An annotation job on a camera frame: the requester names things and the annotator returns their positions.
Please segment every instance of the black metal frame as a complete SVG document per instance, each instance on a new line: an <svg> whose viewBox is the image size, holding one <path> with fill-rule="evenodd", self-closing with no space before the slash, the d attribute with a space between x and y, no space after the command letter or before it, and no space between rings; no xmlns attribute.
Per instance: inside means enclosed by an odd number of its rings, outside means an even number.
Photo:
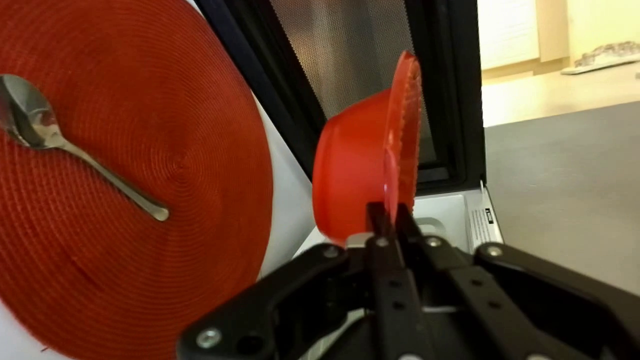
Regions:
<svg viewBox="0 0 640 360"><path fill-rule="evenodd" d="M325 125L321 101L268 0L196 0L304 171ZM436 162L418 169L418 194L478 187L487 180L476 0L407 0L424 73Z"/></svg>
<svg viewBox="0 0 640 360"><path fill-rule="evenodd" d="M640 357L640 298L506 243L473 257L407 208L392 224L373 204L371 220L366 247L310 247L193 323L178 356L290 360L364 310L322 357Z"/></svg>

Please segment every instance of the spoon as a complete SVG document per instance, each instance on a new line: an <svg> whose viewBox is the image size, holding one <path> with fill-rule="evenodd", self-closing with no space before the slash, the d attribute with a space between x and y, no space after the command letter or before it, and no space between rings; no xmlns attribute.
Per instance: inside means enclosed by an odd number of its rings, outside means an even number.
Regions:
<svg viewBox="0 0 640 360"><path fill-rule="evenodd" d="M87 154L62 135L53 104L26 77L14 73L0 76L0 123L14 139L35 149L64 149L99 169L111 184L134 200L143 209L158 221L169 218L169 208L157 204L153 197L120 180L106 169L97 157Z"/></svg>

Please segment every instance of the red placemat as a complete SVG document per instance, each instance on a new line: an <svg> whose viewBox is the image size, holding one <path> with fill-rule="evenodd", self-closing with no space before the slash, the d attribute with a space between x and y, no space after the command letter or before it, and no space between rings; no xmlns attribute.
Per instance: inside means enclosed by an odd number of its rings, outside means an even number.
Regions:
<svg viewBox="0 0 640 360"><path fill-rule="evenodd" d="M273 173L249 86L184 0L0 0L0 24L0 71L172 211L157 221L81 159L0 134L2 302L72 357L174 357L267 250Z"/></svg>

